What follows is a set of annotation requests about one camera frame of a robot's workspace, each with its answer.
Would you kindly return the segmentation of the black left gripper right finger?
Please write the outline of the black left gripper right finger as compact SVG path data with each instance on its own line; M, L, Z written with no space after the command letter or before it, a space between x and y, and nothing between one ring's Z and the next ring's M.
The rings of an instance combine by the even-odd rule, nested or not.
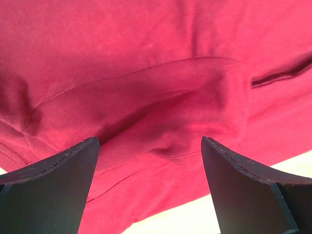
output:
M312 180L201 141L204 169L223 234L309 234Z

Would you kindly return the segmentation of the dark red t-shirt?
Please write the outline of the dark red t-shirt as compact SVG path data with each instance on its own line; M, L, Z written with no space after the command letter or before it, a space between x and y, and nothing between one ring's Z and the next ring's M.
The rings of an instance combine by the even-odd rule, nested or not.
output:
M1 1L0 166L93 136L81 234L207 195L203 136L268 165L309 151L311 1Z

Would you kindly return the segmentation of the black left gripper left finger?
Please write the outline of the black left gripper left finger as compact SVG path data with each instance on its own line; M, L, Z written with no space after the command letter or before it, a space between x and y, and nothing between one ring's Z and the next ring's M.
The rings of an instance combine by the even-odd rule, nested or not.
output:
M96 137L0 176L2 234L78 233L100 151Z

